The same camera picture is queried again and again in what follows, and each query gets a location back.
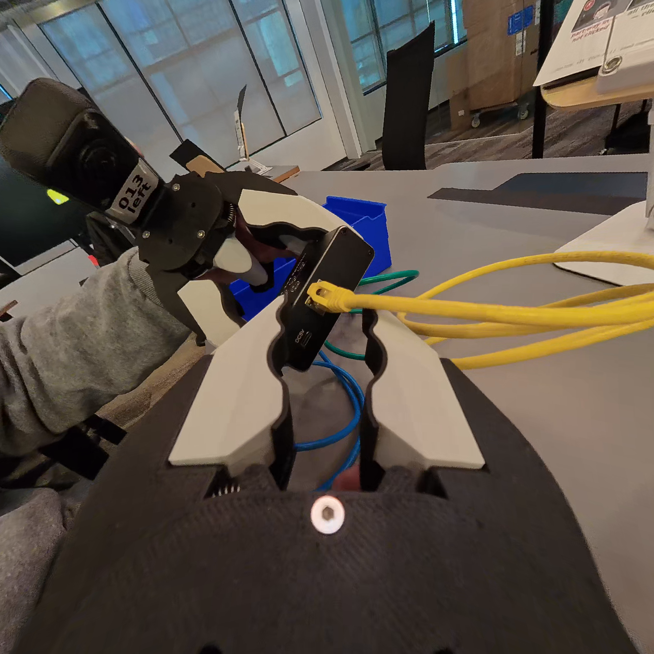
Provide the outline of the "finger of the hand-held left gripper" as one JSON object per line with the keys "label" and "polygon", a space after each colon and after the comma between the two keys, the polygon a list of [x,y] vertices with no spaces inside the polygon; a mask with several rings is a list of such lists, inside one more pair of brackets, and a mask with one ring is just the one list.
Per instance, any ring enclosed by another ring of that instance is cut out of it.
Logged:
{"label": "finger of the hand-held left gripper", "polygon": [[355,230],[323,206],[293,194],[243,190],[238,209],[255,240],[294,256],[338,228]]}
{"label": "finger of the hand-held left gripper", "polygon": [[177,294],[200,328],[205,342],[215,348],[246,323],[241,306],[228,285],[208,279],[189,281]]}

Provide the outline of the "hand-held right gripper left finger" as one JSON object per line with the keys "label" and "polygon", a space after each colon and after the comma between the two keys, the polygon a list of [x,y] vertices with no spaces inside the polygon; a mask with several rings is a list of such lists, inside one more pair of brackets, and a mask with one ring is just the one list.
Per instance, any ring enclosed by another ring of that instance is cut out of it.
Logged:
{"label": "hand-held right gripper left finger", "polygon": [[296,458],[289,389],[288,298],[276,298],[218,346],[169,454],[175,467],[219,466],[231,478],[266,467],[281,490]]}

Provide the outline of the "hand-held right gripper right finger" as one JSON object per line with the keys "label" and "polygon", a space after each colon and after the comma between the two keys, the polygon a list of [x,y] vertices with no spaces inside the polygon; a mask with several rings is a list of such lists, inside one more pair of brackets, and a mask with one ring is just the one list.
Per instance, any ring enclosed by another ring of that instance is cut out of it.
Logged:
{"label": "hand-held right gripper right finger", "polygon": [[393,313],[362,311],[365,364],[373,378],[360,423],[360,486],[386,471],[480,470],[485,459],[435,350]]}

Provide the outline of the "black ethernet switch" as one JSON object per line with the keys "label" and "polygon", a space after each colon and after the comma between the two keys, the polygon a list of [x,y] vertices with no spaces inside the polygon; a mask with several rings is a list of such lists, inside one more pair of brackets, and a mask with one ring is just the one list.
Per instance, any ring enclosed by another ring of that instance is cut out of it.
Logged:
{"label": "black ethernet switch", "polygon": [[375,256],[373,248],[348,226],[341,226],[307,244],[279,296],[281,335],[273,348],[275,367],[305,372],[338,321],[338,314],[320,308],[309,297],[319,281],[353,291]]}

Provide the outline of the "blue plastic bin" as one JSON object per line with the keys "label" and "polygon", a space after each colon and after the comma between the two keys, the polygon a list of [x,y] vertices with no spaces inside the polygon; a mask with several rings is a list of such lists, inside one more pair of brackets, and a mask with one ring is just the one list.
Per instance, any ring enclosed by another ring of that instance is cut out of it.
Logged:
{"label": "blue plastic bin", "polygon": [[[365,279],[390,269],[392,258],[384,203],[328,196],[323,208],[346,222],[374,249],[375,256],[364,273]],[[294,258],[277,258],[274,261],[274,285],[265,292],[254,292],[250,285],[241,280],[231,283],[230,290],[241,306],[246,321],[254,318],[279,295],[295,264]]]}

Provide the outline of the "person's left forearm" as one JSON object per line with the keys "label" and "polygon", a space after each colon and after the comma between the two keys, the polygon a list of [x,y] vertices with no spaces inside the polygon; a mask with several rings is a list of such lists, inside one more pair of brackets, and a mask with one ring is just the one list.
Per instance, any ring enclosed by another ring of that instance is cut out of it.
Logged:
{"label": "person's left forearm", "polygon": [[1,458],[55,442],[139,386],[188,339],[136,247],[73,294],[1,326]]}

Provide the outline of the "person's left hand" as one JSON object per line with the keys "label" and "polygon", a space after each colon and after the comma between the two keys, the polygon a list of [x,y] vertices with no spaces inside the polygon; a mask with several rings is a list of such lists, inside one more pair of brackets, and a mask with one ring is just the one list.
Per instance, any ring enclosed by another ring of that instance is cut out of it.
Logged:
{"label": "person's left hand", "polygon": [[274,263],[278,258],[290,260],[297,257],[297,255],[291,250],[276,248],[258,241],[249,232],[240,235],[239,241],[261,265]]}

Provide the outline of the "white tablet stand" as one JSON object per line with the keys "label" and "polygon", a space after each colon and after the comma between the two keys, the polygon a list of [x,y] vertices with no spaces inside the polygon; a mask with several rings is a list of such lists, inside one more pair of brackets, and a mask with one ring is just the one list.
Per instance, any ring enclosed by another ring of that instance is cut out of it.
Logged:
{"label": "white tablet stand", "polygon": [[236,110],[234,112],[235,135],[237,139],[237,148],[239,154],[239,162],[245,164],[245,170],[256,173],[257,175],[265,176],[272,170],[271,166],[266,166],[252,159],[250,156],[245,126],[243,123],[242,113],[247,85],[244,85],[239,91]]}

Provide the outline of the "black monitor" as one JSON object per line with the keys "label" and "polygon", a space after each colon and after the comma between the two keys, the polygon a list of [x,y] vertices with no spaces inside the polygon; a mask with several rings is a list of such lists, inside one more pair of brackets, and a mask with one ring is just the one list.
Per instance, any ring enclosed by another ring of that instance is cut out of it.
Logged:
{"label": "black monitor", "polygon": [[90,209],[54,196],[1,159],[1,260],[21,276],[76,248],[97,264],[86,224]]}

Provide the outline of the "black office chair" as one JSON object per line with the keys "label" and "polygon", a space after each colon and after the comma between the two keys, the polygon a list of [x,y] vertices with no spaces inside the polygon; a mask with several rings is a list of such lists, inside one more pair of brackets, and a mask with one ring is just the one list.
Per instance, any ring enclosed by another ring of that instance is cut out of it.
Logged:
{"label": "black office chair", "polygon": [[434,70],[435,23],[387,53],[382,163],[387,171],[425,170],[424,153]]}

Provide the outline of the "wooden document stand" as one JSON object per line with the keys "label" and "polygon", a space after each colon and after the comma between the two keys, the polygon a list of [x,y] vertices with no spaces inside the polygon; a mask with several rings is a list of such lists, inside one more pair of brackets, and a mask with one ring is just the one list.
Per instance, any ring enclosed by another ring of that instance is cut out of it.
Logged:
{"label": "wooden document stand", "polygon": [[[588,78],[550,90],[542,88],[545,102],[558,110],[582,110],[620,102],[653,100],[653,48],[607,56],[596,78]],[[648,113],[650,130],[649,169],[645,200],[623,208],[612,217],[562,246],[557,252],[580,252],[557,263],[560,269],[618,286],[653,282],[653,269],[610,260],[595,262],[592,251],[653,255],[653,109]]]}

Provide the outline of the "cardboard box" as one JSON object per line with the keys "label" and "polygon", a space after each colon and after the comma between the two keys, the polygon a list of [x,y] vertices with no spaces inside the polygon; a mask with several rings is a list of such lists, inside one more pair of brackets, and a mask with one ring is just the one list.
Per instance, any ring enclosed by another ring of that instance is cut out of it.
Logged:
{"label": "cardboard box", "polygon": [[537,73],[539,18],[536,1],[461,1],[464,51],[451,61],[451,91],[477,129],[487,115],[530,114]]}

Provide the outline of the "person's grey sweatshirt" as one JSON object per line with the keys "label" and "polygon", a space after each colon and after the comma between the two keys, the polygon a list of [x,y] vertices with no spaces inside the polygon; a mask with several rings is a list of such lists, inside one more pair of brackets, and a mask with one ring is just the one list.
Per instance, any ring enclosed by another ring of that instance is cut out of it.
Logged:
{"label": "person's grey sweatshirt", "polygon": [[39,599],[63,538],[88,495],[67,490],[1,491],[1,652],[10,653]]}

